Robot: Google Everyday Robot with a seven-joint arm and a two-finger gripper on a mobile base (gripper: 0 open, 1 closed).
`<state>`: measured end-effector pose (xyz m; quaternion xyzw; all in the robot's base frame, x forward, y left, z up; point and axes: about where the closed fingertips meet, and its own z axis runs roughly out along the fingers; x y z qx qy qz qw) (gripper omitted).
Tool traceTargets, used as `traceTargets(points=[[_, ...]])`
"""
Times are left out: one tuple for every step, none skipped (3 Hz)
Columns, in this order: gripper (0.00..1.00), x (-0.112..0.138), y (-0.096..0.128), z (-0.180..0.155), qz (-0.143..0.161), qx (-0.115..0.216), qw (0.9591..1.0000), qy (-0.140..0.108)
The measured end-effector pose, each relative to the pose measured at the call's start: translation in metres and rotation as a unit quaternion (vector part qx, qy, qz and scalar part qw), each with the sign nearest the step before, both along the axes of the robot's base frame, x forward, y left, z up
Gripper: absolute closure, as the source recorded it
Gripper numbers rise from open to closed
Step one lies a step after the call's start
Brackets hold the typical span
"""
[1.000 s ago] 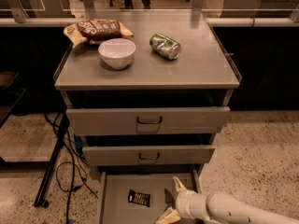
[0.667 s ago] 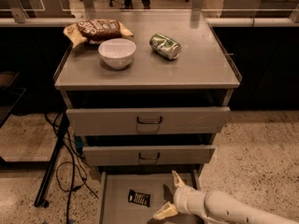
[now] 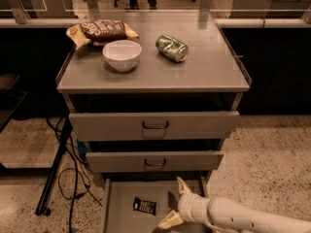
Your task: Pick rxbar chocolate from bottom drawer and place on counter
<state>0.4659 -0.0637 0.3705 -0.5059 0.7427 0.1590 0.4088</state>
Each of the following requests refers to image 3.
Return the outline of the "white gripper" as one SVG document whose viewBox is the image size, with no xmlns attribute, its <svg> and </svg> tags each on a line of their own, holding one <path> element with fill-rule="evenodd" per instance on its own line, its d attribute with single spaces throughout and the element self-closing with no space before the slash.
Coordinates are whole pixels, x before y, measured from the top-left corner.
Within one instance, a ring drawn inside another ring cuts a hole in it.
<svg viewBox="0 0 311 233">
<path fill-rule="evenodd" d="M 186 222 L 201 223 L 210 226 L 208 208 L 210 199 L 191 193 L 187 183 L 180 177 L 177 178 L 179 193 L 182 195 L 178 202 L 178 212 L 172 210 L 158 224 L 160 229 L 169 229 Z"/>
</svg>

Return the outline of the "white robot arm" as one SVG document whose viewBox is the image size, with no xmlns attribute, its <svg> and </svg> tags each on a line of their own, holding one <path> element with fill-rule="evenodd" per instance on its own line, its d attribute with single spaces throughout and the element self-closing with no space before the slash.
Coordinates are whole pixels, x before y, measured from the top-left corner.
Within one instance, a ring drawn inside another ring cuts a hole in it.
<svg viewBox="0 0 311 233">
<path fill-rule="evenodd" d="M 193 193 L 187 183 L 177 178 L 178 211 L 170 211 L 158 224 L 169 229 L 184 222 L 201 223 L 221 233 L 311 233 L 311 222 L 249 209 L 224 197 L 212 199 Z"/>
</svg>

